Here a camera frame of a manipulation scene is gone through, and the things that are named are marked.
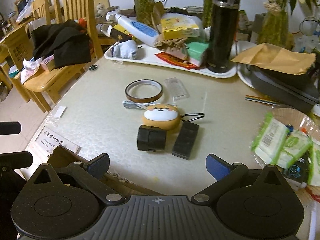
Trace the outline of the white serving tray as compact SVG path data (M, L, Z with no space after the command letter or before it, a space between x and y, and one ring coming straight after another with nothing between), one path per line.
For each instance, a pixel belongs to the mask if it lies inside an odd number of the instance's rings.
M191 65L182 66L182 63L179 64L178 59L173 59L172 56L171 56L171 59L173 61L169 61L168 56L165 60L161 59L160 57L158 57L158 54L161 53L161 51L156 48L147 46L146 44L138 45L138 53L135 59L122 59L122 58L112 57L112 50L114 46L118 44L119 42L116 42L114 45L108 48L108 50L104 53L104 57L106 59L112 60L112 61L148 64L153 66L178 69L178 70L183 70L183 71L187 71L195 74L214 77L217 79L228 79L237 75L236 64L231 64L231 66L229 67L229 71L225 73L215 73L206 67L191 68Z

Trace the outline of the black carabiner clip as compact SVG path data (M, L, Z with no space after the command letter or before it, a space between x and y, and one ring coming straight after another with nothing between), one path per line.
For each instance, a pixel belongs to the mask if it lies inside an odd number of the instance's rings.
M180 117L183 122L192 122L204 118L204 113L187 113Z

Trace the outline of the clear plastic case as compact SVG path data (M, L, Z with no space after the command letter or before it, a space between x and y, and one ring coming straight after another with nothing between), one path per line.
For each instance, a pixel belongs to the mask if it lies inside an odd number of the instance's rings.
M172 77L169 79L165 79L164 83L167 87L167 90L169 91L170 96L172 97L173 102L189 97L186 88L178 78Z

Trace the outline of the white blue lotion bottle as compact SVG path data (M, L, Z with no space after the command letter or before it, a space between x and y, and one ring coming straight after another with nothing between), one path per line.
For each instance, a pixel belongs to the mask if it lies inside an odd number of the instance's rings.
M135 38L139 39L150 47L154 47L155 43L158 41L158 31L144 23L131 20L130 18L122 15L118 10L108 12L106 14L106 20L116 21Z

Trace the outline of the white printed paper label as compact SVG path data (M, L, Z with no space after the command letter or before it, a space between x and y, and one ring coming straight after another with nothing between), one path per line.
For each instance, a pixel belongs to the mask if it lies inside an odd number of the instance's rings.
M48 153L52 153L57 146L62 146L75 154L78 154L81 150L80 146L67 140L46 126L40 131L35 142Z

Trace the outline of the dark grey zip case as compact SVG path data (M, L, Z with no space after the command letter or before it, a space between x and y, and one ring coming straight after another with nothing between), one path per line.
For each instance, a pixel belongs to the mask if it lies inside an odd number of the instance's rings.
M303 113L319 103L319 89L308 74L285 74L256 66L250 66L250 73L256 90Z

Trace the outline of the black white small box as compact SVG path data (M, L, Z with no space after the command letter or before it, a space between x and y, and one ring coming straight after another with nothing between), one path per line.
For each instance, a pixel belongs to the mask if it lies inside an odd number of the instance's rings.
M298 183L306 183L309 175L308 158L309 152L306 152L294 164L282 172L283 176Z

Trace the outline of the small white card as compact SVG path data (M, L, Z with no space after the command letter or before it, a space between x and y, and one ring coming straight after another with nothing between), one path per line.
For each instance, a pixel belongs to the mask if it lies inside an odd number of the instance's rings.
M61 118L65 112L65 110L67 109L66 106L59 106L55 115L54 115L54 118Z

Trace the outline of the rolled white blue socks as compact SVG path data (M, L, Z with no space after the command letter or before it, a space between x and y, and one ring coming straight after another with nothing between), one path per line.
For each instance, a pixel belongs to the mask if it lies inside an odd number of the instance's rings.
M111 49L111 55L120 59L134 60L137 57L138 47L134 40L120 42Z

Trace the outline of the wooden chair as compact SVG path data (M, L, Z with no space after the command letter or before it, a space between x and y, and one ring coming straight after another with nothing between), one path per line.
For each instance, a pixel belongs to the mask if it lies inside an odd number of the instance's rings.
M96 30L96 21L94 17L94 0L53 0L56 24L73 20L83 28L85 28L91 38L91 60L100 59L103 56L103 50L98 40ZM48 10L44 11L46 23L50 25L50 14ZM25 31L25 27L21 26L10 34L10 39L22 44L27 51L22 55L22 59L30 60L33 58L34 45L30 41ZM25 93L29 94L29 98L38 105L41 111L48 112L51 110L48 102L44 99L42 93L47 92L53 102L60 99L59 90L75 75L84 73L84 67L87 63L65 66L46 71L39 67L34 75L27 81L16 81L14 85L20 85Z

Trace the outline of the coloured striped straws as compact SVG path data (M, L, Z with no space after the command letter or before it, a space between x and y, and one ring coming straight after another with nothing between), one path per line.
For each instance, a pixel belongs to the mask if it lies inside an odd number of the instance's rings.
M269 99L265 99L265 98L260 98L257 96L252 96L252 95L246 95L245 96L245 100L247 101L251 101L251 102L258 102L258 103L263 103L266 105L278 105L279 102L273 101L273 100L269 100Z

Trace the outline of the red packet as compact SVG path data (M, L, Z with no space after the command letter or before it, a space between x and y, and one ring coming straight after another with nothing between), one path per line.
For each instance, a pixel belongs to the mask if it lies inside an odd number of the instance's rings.
M170 55L168 53L165 52L160 52L155 54L155 56L157 56L159 59L161 59L162 61L171 64L173 66L178 66L178 67L183 67L185 69L199 69L199 66L194 65L188 61L185 61L183 59L180 59L178 57L175 57L173 55Z

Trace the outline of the black clothing pile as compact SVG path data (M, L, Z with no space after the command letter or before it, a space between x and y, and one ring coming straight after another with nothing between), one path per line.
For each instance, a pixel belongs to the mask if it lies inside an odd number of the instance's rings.
M91 62L91 38L73 20L42 25L31 32L34 59L54 56L56 68Z

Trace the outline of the woven paper plate basket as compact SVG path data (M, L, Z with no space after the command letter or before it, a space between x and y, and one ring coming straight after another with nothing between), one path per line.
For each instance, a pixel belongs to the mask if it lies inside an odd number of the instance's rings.
M313 114L308 116L296 109L285 107L272 109L271 113L283 124L291 124L295 129L304 128L312 139L319 141L319 118ZM305 205L310 205L313 200L319 203L319 186L307 185L304 189L299 189L297 195Z

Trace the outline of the black yellow box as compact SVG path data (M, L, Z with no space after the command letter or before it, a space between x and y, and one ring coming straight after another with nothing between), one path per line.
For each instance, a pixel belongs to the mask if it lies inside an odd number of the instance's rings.
M129 40L132 40L132 37L130 35L127 35L121 31L119 31L118 29L116 29L113 26L109 26L107 29L107 35L110 38L113 38L114 40L118 41L118 42L126 42Z

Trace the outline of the green white sponge pack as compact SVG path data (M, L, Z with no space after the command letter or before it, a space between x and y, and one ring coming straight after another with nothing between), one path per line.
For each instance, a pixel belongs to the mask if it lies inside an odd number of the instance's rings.
M197 67L203 64L205 52L208 49L209 43L191 41L186 43L189 62Z

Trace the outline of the dark round button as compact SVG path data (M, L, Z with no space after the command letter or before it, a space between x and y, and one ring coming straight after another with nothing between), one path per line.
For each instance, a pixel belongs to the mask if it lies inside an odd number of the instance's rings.
M89 69L90 71L95 71L97 68L98 68L98 66L97 66L96 64L93 64L93 65L89 66L88 69Z

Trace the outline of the shiba dog plush pouch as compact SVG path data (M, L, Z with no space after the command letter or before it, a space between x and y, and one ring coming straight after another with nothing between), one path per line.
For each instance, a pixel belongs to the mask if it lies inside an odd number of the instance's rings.
M158 127L165 131L175 129L181 122L178 108L169 104L148 106L143 113L143 125Z

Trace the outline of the black thermos bottle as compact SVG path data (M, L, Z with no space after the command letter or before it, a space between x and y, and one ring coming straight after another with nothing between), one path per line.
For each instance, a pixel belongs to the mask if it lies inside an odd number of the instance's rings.
M229 56L238 24L240 0L213 0L206 67L214 73L228 71Z

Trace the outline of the green white wipes pack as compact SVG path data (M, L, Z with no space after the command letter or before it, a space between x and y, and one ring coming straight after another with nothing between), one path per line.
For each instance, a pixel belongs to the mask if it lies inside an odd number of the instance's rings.
M267 112L251 144L251 151L265 164L276 165L288 134L287 126L275 119L271 112Z

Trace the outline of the marbled grey white stick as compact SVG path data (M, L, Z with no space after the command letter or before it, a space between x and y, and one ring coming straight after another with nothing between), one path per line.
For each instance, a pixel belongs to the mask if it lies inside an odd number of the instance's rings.
M146 109L150 103L137 103L130 100L123 101L123 106L126 109Z

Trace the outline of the brown cardboard box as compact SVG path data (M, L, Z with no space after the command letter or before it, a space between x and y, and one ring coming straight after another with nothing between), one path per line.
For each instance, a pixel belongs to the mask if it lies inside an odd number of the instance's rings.
M87 162L87 160L83 157L80 157L77 154L61 146L57 146L53 150L53 152L48 156L48 163L50 163L53 168L65 168L68 164L74 161L81 161L83 163ZM152 191L145 187L134 184L133 182L121 177L117 173L111 173L107 171L99 180L111 189L124 195L125 197L129 197L131 195L163 195L156 191Z

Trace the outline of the black rectangular block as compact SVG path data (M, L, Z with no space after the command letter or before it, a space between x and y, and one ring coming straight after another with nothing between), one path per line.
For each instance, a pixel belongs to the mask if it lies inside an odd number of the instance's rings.
M172 155L188 160L199 131L199 125L184 122L172 148Z

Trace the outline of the brown paper envelope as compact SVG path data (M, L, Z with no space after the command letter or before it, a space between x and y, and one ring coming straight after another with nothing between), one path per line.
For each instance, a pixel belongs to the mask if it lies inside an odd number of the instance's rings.
M298 53L273 44L262 43L242 51L231 61L284 74L303 75L315 63L316 54Z

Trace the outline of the black cylindrical adapter block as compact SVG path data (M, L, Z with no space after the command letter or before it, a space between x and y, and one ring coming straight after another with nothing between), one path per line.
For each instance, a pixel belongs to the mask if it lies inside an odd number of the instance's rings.
M137 134L137 149L139 151L164 151L167 132L153 126L140 125Z

